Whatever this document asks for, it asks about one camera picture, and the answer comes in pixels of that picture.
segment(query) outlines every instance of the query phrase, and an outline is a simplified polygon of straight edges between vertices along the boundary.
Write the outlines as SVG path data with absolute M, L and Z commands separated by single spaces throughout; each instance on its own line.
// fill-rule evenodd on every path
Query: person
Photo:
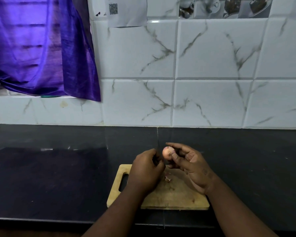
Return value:
M 194 187 L 208 196 L 225 236 L 277 236 L 213 172 L 199 151 L 184 144 L 166 144 L 176 150 L 168 167 L 185 171 Z M 153 163 L 155 155 L 158 157 L 157 165 Z M 125 189 L 83 237 L 127 236 L 137 209 L 146 195 L 153 191 L 164 169 L 165 164 L 155 149 L 138 155 Z

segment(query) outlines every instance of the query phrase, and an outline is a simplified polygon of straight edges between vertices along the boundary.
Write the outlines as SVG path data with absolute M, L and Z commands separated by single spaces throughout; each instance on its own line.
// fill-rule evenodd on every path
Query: tiled wall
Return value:
M 89 0 L 102 103 L 0 95 L 0 123 L 296 129 L 294 0 L 268 19 L 178 19 L 147 0 L 147 27 L 108 28 Z

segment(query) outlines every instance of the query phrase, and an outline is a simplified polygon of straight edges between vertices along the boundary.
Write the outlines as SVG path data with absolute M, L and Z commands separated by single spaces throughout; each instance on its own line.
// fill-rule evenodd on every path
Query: forearm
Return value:
M 127 236 L 144 195 L 127 187 L 83 237 Z
M 208 193 L 216 218 L 226 237 L 274 237 L 271 231 L 221 180 Z

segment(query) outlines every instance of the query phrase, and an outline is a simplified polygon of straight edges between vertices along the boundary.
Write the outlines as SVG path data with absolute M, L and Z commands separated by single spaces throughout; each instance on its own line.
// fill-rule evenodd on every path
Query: wooden cutting board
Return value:
M 123 175 L 129 174 L 131 167 L 132 165 L 120 165 L 106 203 L 107 207 L 110 207 L 121 193 L 119 192 L 119 187 Z M 165 174 L 171 179 L 170 182 L 166 182 Z M 188 176 L 183 171 L 166 167 L 158 186 L 145 198 L 141 208 L 162 210 L 207 210 L 209 208 L 209 203 L 205 195 L 202 195 L 195 190 Z

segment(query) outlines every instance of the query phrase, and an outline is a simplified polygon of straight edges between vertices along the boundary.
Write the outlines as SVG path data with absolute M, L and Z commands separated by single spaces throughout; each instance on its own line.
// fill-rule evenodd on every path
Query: peeled onion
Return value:
M 175 150 L 171 146 L 165 147 L 162 151 L 162 155 L 166 160 L 172 160 L 173 153 L 175 153 Z

